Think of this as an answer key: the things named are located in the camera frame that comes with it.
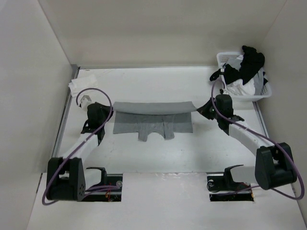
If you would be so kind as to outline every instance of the pile of clothes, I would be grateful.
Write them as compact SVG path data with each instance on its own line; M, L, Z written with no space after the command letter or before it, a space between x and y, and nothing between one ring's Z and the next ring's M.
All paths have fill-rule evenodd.
M230 58L223 68L216 71L210 81L223 75L227 91L233 95L260 95L268 82L263 70L264 55L255 48L242 46L244 55Z

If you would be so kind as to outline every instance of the white wall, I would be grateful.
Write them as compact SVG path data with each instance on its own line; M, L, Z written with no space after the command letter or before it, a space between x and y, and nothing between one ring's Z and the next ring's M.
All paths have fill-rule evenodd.
M38 1L0 1L0 229L27 226L70 78Z
M307 1L288 0L263 41L273 95L260 102L269 135L290 144L307 187ZM299 193L299 184L295 184ZM299 201L307 220L307 196Z
M259 46L285 0L39 0L70 63L216 65Z

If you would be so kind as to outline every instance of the white plastic basket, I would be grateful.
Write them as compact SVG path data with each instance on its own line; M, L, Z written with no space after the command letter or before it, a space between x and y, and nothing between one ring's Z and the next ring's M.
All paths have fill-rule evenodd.
M224 64L228 61L230 58L237 58L238 56L242 55L241 53L238 52L224 52L224 53L218 53L216 55L217 63L219 68L222 68ZM246 101L246 102L256 102L262 98L265 97L271 97L272 96L272 90L270 83L266 83L262 90L260 95L254 95L254 96L242 96L242 95L233 95L229 93L232 99L236 101Z

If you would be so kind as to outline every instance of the white towel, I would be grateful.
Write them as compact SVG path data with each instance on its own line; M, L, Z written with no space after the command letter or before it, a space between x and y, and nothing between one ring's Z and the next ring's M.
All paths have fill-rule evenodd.
M97 78L94 74L92 74L88 77L72 79L71 83L68 84L68 87L71 90L71 96L76 97L81 90L86 88L97 88Z

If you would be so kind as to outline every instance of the gray fabric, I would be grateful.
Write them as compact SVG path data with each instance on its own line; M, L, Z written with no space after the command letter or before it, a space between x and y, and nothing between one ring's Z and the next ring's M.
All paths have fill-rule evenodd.
M231 67L235 68L236 70L240 70L242 60L237 58L230 58L227 61ZM263 68L261 68L258 73L254 76L254 86L255 86L255 95L260 95L261 90L263 88Z
M118 112L143 115L170 115L196 111L192 102L179 103L129 103L115 102L113 109Z
M160 112L163 111L163 113L165 113L166 107L164 106L168 103L161 103L161 104L164 105L160 107L163 108L160 109ZM180 111L179 107L183 103L176 103L176 104L178 108L172 106L171 107L172 111ZM138 110L138 112L143 111L145 112L145 114L123 113L117 110L115 114L113 134L138 132L139 140L147 141L148 135L153 132L159 133L161 136L164 137L165 140L173 139L175 137L174 132L193 133L191 112L188 113L180 112L178 114L166 114L166 115L149 115L146 114L146 111L144 111L144 109L150 108L150 106L142 105L139 108L141 109Z

